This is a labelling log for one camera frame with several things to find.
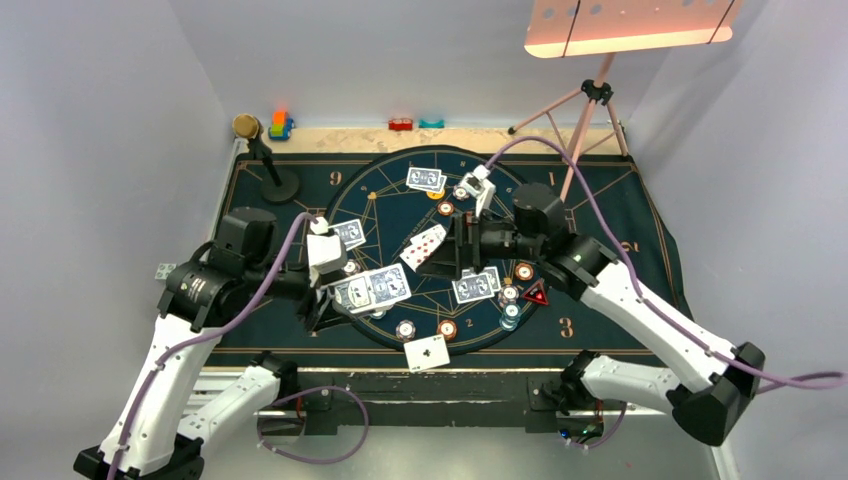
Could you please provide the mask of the nine of diamonds card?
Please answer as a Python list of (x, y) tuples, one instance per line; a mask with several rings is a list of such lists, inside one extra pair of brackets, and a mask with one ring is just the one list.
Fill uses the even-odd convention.
[(416, 271), (423, 262), (441, 245), (444, 240), (437, 238), (426, 238), (420, 243), (411, 243), (405, 247), (400, 255), (401, 260), (412, 270)]

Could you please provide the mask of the ace of spades card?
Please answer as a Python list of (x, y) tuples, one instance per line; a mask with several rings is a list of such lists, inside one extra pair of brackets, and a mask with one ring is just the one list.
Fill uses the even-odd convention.
[(441, 224), (433, 225), (432, 227), (412, 236), (410, 238), (411, 243), (420, 243), (426, 238), (437, 238), (439, 240), (443, 239), (446, 235), (447, 230)]

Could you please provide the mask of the blue card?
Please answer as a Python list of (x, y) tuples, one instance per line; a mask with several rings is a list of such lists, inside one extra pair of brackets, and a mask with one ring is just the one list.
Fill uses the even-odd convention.
[(407, 171), (405, 184), (412, 190), (437, 193), (442, 190), (442, 171), (440, 169), (410, 167)]
[(474, 274), (452, 282), (458, 304), (467, 304), (492, 298), (495, 295), (486, 273)]
[(339, 236), (347, 251), (353, 250), (367, 242), (363, 224), (360, 219), (347, 220), (330, 226)]

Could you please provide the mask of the white purple poker chip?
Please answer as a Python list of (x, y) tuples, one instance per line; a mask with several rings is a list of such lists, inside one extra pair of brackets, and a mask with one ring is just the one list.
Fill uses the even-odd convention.
[(356, 275), (356, 274), (362, 272), (362, 266), (360, 265), (359, 262), (357, 262), (355, 260), (348, 260), (346, 262), (345, 266), (343, 267), (343, 272), (347, 276)]

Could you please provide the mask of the blue playing card deck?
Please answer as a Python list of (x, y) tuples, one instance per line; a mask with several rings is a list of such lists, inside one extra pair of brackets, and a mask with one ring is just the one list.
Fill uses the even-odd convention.
[(407, 300), (412, 291), (400, 263), (368, 270), (328, 286), (334, 307), (357, 317), (391, 308)]

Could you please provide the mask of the teal chip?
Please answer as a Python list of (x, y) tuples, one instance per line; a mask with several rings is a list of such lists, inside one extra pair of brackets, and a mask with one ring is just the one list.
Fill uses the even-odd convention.
[(516, 303), (508, 303), (502, 309), (499, 320), (501, 328), (505, 331), (513, 331), (521, 321), (522, 309)]

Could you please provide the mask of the four of clubs card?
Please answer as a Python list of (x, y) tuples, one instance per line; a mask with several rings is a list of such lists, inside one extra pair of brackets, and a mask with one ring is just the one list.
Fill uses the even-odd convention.
[(447, 343), (441, 334), (407, 342), (404, 345), (404, 354), (411, 373), (442, 367), (450, 363)]

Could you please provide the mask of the red triangular dealer button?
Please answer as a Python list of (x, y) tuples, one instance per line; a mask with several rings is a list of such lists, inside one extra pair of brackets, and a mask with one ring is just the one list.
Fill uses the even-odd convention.
[(549, 299), (547, 286), (542, 278), (536, 280), (532, 285), (527, 287), (522, 294), (522, 299), (527, 302), (534, 303), (540, 306), (548, 306)]

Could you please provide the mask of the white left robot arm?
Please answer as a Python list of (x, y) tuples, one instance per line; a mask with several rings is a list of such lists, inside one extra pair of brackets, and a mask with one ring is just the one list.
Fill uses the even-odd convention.
[(255, 412), (298, 402), (297, 365), (263, 351), (215, 398), (186, 412), (225, 334), (267, 296), (296, 300), (303, 320), (320, 318), (320, 277), (345, 260), (341, 239), (323, 217), (300, 213), (281, 234), (269, 211), (247, 207), (226, 215), (216, 235), (167, 277), (131, 395), (106, 438), (78, 453), (74, 471), (88, 479), (197, 479), (207, 455)]

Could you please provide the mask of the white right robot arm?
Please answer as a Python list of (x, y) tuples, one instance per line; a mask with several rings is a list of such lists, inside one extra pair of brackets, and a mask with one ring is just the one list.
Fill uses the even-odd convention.
[(492, 260), (530, 262), (545, 286), (603, 314), (663, 363), (649, 367), (583, 350), (545, 393), (559, 410), (599, 401), (636, 404), (671, 416), (703, 444), (722, 445), (756, 395), (759, 381), (751, 371), (763, 367), (762, 350), (750, 342), (734, 346), (701, 328), (633, 278), (622, 256), (572, 232), (563, 202), (549, 187), (521, 185), (512, 205), (510, 218), (487, 210), (453, 214), (444, 239), (414, 270), (457, 280)]

